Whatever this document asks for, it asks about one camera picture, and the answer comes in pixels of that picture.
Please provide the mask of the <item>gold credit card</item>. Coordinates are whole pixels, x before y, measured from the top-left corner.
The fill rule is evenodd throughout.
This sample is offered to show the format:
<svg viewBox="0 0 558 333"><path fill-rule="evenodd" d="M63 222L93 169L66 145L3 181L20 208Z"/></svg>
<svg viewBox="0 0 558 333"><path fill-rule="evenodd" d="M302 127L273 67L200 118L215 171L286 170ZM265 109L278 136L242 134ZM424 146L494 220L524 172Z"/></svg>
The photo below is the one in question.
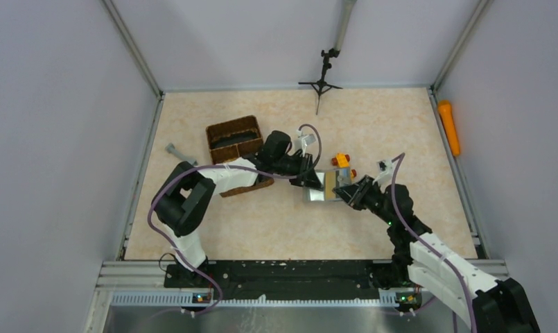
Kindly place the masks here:
<svg viewBox="0 0 558 333"><path fill-rule="evenodd" d="M340 172L338 170L330 170L324 173L324 190L326 193L331 193L339 185Z"/></svg>

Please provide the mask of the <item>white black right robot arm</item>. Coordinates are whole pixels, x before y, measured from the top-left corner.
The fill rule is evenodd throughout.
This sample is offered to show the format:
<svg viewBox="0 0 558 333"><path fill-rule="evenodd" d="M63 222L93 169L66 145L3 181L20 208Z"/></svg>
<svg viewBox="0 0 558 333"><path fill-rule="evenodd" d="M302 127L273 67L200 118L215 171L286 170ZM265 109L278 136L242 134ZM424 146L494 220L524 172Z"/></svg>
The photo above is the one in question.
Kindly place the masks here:
<svg viewBox="0 0 558 333"><path fill-rule="evenodd" d="M381 189L369 176L333 193L354 210L369 210L387 223L394 246L391 264L375 275L381 289L411 282L429 291L472 332L539 332L523 286L480 270L453 250L413 212L405 185Z"/></svg>

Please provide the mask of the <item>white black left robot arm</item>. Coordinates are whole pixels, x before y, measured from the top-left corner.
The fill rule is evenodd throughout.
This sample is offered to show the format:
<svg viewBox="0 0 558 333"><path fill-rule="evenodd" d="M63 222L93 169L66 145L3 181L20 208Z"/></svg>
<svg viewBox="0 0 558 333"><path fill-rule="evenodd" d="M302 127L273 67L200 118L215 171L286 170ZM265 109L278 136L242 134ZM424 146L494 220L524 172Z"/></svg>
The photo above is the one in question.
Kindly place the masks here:
<svg viewBox="0 0 558 333"><path fill-rule="evenodd" d="M295 140L274 130L256 152L229 162L203 166L180 162L153 198L148 216L155 215L164 224L160 233L176 260L195 272L207 259L197 229L214 196L268 178L284 179L295 187L324 188L315 171L320 158L308 152L311 144L322 144L315 128L310 134L299 129Z"/></svg>

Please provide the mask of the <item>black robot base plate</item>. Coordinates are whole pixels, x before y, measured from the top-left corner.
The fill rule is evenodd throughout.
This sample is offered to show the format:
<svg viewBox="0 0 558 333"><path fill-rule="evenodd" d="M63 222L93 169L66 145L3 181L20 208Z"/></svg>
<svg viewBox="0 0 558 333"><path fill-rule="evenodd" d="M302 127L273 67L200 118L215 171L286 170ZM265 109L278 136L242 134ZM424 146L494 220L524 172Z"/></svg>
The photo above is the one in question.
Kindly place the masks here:
<svg viewBox="0 0 558 333"><path fill-rule="evenodd" d="M166 287L212 287L224 289L248 282L350 282L362 288L411 288L408 273L384 259L323 260L209 260L190 271L182 264L166 267Z"/></svg>

